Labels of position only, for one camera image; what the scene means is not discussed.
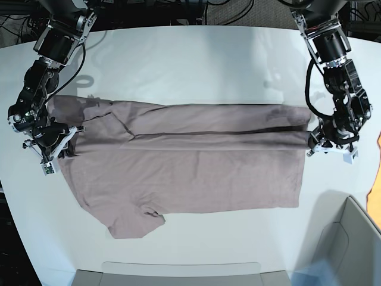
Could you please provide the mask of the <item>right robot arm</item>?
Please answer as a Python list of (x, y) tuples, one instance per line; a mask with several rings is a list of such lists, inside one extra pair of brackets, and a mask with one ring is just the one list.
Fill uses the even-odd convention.
[(70, 139), (71, 129), (49, 117), (46, 103), (56, 94), (59, 73), (78, 46), (83, 46), (96, 20), (98, 1), (40, 1), (49, 20), (37, 40), (39, 55), (26, 71), (17, 101), (8, 109), (8, 120), (16, 132), (32, 138), (43, 162), (58, 155)]

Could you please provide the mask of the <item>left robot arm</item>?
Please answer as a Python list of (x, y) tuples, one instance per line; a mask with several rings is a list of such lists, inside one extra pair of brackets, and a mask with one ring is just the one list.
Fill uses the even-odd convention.
[[(339, 11), (346, 1), (282, 1), (292, 17), (311, 56), (305, 81), (305, 101), (318, 118), (310, 133), (309, 156), (318, 151), (353, 152), (360, 130), (371, 118), (371, 104), (354, 62), (347, 57), (351, 45), (339, 21)], [(312, 105), (310, 83), (313, 67), (323, 76), (332, 95), (334, 111), (323, 114)]]

